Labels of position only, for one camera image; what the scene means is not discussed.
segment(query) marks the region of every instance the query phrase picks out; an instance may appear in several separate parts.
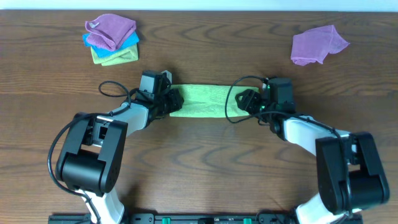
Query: green connector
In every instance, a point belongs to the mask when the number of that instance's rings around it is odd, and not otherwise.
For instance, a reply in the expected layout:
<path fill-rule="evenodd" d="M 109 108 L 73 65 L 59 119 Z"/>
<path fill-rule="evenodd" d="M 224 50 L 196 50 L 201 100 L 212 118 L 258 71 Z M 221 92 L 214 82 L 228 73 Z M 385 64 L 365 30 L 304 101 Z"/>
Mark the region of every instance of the green connector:
<path fill-rule="evenodd" d="M 162 224 L 171 224 L 172 219 L 171 218 L 163 218 L 162 219 Z"/>
<path fill-rule="evenodd" d="M 251 224 L 251 218 L 244 218 L 243 224 Z"/>

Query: black mounting rail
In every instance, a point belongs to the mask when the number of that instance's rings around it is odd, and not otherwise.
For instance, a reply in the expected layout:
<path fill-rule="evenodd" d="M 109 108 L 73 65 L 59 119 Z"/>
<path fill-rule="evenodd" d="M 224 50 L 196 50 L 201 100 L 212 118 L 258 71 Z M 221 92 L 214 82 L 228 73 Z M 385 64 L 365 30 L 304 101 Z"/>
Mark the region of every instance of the black mounting rail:
<path fill-rule="evenodd" d="M 52 215 L 49 224 L 87 224 L 90 223 L 90 214 L 87 215 Z M 130 217 L 124 216 L 120 224 L 297 224 L 291 213 L 265 212 L 257 215 L 154 215 L 138 213 Z M 354 214 L 341 224 L 363 224 L 362 216 Z"/>

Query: green cloth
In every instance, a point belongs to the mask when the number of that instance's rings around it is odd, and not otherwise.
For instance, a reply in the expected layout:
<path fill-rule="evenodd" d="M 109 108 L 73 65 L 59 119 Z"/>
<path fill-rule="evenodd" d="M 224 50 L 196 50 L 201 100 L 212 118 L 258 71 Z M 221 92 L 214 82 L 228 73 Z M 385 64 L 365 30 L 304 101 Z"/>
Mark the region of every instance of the green cloth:
<path fill-rule="evenodd" d="M 173 117 L 188 118 L 225 118 L 225 100 L 230 86 L 219 85 L 172 85 L 172 88 L 178 88 L 184 98 L 182 109 L 170 113 Z M 259 91 L 257 87 L 234 86 L 228 99 L 228 116 L 246 116 L 246 111 L 238 108 L 235 96 L 244 90 L 251 89 Z"/>
<path fill-rule="evenodd" d="M 107 57 L 98 57 L 94 49 L 91 48 L 91 56 L 93 56 L 94 64 L 102 64 L 102 66 L 117 65 L 120 63 L 133 62 L 138 60 L 137 44 L 126 47 L 123 50 L 116 52 Z"/>

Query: wood grain surface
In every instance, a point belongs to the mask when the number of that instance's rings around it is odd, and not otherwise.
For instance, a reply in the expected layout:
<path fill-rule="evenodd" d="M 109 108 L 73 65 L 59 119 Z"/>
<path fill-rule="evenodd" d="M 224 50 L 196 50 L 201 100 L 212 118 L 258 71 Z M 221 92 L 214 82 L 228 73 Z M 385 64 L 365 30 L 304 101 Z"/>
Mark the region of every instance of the wood grain surface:
<path fill-rule="evenodd" d="M 93 64 L 81 35 L 85 21 L 104 13 L 137 21 L 137 62 Z M 294 65 L 292 36 L 328 24 L 351 45 L 323 65 Z M 299 111 L 374 135 L 391 199 L 364 211 L 364 221 L 395 223 L 397 37 L 398 14 L 388 13 L 0 11 L 0 223 L 46 223 L 55 212 L 87 212 L 82 199 L 51 181 L 50 143 L 76 112 L 119 106 L 121 99 L 100 95 L 98 84 L 115 80 L 135 88 L 145 69 L 170 70 L 177 84 L 292 78 Z M 255 120 L 167 118 L 126 140 L 116 188 L 129 208 L 159 213 L 288 210 L 316 194 L 315 163 Z"/>

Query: pink towel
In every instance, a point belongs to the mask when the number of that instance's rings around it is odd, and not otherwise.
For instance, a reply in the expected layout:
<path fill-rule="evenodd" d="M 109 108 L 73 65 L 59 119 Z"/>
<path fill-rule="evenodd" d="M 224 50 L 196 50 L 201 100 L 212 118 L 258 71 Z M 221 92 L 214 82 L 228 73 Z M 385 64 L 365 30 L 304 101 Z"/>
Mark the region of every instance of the pink towel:
<path fill-rule="evenodd" d="M 115 51 L 135 31 L 136 22 L 115 14 L 103 14 L 93 21 L 86 21 L 90 32 L 87 42 L 99 48 Z"/>
<path fill-rule="evenodd" d="M 349 45 L 336 31 L 334 25 L 318 27 L 293 36 L 292 55 L 296 65 L 319 62 L 328 54 L 337 54 Z"/>

